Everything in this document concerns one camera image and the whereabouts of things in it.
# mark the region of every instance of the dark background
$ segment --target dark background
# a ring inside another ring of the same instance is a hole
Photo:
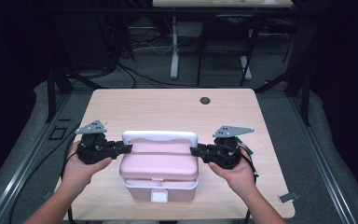
[[[24,4],[0,1],[0,167],[32,112],[33,88],[47,79],[48,56],[54,55],[46,48],[48,37],[41,33],[39,21],[21,10]],[[344,0],[332,24],[311,88],[324,102],[335,146],[358,180],[358,1]],[[108,66],[109,50],[95,32],[95,24],[85,26],[92,35],[79,44],[94,46],[92,54],[101,57],[96,60],[75,52],[76,46],[66,46],[69,52],[62,59],[95,68]],[[57,27],[64,41],[71,43],[64,25]]]

